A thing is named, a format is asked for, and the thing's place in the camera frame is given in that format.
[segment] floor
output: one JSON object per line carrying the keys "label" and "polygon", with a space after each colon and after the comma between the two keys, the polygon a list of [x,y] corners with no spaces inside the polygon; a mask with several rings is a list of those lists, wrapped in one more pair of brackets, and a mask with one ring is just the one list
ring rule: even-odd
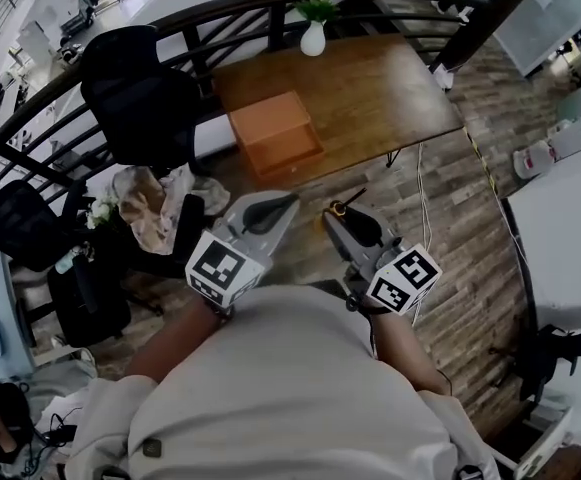
{"label": "floor", "polygon": [[72,39],[74,43],[84,46],[103,32],[119,27],[125,27],[135,14],[150,0],[122,0],[97,13],[90,28],[83,30]]}
{"label": "floor", "polygon": [[[568,81],[549,70],[532,81],[522,78],[495,40],[458,72],[449,98],[465,118],[503,194],[517,187],[510,154],[544,136],[555,122],[556,103],[567,92]],[[417,146],[410,147],[391,169],[378,158],[301,187],[300,213],[265,283],[305,283],[340,269],[341,260],[328,239],[315,231],[313,220],[330,200],[344,199],[361,187],[368,189],[363,203],[381,211],[411,242],[421,241],[417,154]],[[492,387],[507,363],[488,354],[491,346],[514,340],[515,319],[526,310],[517,256],[463,132],[426,142],[422,154],[431,254],[444,275],[425,299],[415,330],[437,366],[452,379],[454,394],[477,429],[487,435],[518,406],[518,381]],[[237,157],[224,158],[213,169],[233,193],[248,188]],[[189,296],[183,281],[135,275],[129,284],[158,300],[166,308],[166,320],[182,310]],[[92,348],[104,377],[118,377],[134,351],[163,325],[144,310],[133,313],[122,339]],[[58,330],[52,322],[41,327],[40,333]]]}

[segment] white flower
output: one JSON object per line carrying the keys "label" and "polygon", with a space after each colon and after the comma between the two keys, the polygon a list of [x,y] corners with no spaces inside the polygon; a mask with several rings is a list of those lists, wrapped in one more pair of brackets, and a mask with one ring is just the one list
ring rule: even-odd
{"label": "white flower", "polygon": [[92,203],[90,211],[93,217],[97,217],[102,220],[108,220],[110,218],[110,214],[112,213],[110,205],[104,201],[99,200],[96,200]]}
{"label": "white flower", "polygon": [[97,227],[97,223],[94,220],[94,217],[92,216],[91,213],[88,213],[88,223],[87,223],[88,229],[94,229]]}
{"label": "white flower", "polygon": [[108,222],[117,204],[117,198],[108,194],[96,199],[87,214],[88,229],[95,229],[99,224]]}

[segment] orange box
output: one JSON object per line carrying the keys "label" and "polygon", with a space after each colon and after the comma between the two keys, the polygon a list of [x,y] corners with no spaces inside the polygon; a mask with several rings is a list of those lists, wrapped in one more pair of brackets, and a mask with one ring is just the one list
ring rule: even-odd
{"label": "orange box", "polygon": [[286,92],[228,114],[241,152],[257,181],[272,182],[324,154],[296,92]]}

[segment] white cable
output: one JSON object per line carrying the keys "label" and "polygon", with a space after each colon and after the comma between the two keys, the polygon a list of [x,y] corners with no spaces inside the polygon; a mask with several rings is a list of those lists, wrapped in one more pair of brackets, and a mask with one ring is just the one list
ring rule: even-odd
{"label": "white cable", "polygon": [[[499,208],[499,212],[501,212],[501,217],[503,218],[503,222],[505,222],[505,224],[506,224],[506,228],[508,229],[508,233],[510,234],[510,238],[512,238],[512,241],[514,242],[514,245],[517,248],[517,252],[519,253],[519,256],[521,257],[523,262],[526,264],[526,267],[528,267],[528,274],[530,274],[530,263],[528,262],[528,258],[526,258],[526,255],[523,252],[523,248],[521,247],[521,244],[517,240],[517,237],[514,235],[512,228],[510,227],[510,222],[508,222],[508,216],[506,215],[506,212],[503,209],[503,205],[501,204],[501,200],[499,199],[499,196],[497,195],[497,192],[495,191],[494,187],[490,183],[488,183],[488,185],[490,185],[490,188],[492,190],[492,194],[494,195],[494,200],[497,202],[497,207]],[[541,285],[537,282],[536,279],[532,280],[532,286],[537,289],[537,291],[541,294],[541,296],[543,297],[544,300],[546,300],[546,301],[549,300],[546,297],[545,292],[541,288]]]}
{"label": "white cable", "polygon": [[[423,188],[423,177],[421,176],[421,155],[423,152],[423,143],[419,143],[419,154],[417,158],[417,187],[419,188],[419,200],[421,201],[421,227],[423,231],[423,246],[426,251],[430,250],[432,245],[432,227],[430,226],[430,216],[428,215],[428,196]],[[421,311],[421,303],[423,299],[417,302],[417,307],[414,312],[414,317],[412,319],[412,326],[417,323],[419,318],[419,313]]]}

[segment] tiled floor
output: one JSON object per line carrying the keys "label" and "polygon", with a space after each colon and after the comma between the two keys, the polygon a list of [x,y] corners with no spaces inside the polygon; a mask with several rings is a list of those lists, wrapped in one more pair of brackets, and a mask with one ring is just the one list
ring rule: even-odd
{"label": "tiled floor", "polygon": [[[510,154],[544,136],[567,89],[568,82],[549,71],[532,81],[523,79],[495,40],[457,74],[449,98],[503,193],[517,186]],[[234,192],[248,185],[238,162],[233,156],[214,166],[215,176]],[[391,169],[378,158],[301,187],[300,213],[265,282],[308,282],[339,269],[341,260],[328,239],[315,231],[313,219],[331,199],[343,199],[361,187],[368,189],[365,204],[381,211],[411,242],[421,241],[416,167],[414,146],[403,150]],[[454,393],[477,428],[487,434],[498,416],[518,405],[518,381],[492,387],[506,362],[488,354],[493,344],[514,339],[515,317],[526,309],[517,257],[481,164],[462,132],[426,142],[422,171],[430,200],[431,254],[444,275],[426,298],[415,329],[438,367],[452,378]],[[137,275],[131,284],[158,299],[167,310],[166,319],[181,310],[189,295],[178,280]],[[161,325],[161,319],[136,310],[122,339],[93,347],[101,374],[118,376],[136,348]],[[43,327],[52,330],[52,325]]]}
{"label": "tiled floor", "polygon": [[75,35],[75,43],[87,45],[99,34],[119,27],[125,27],[132,17],[150,0],[123,0],[97,14],[94,23]]}

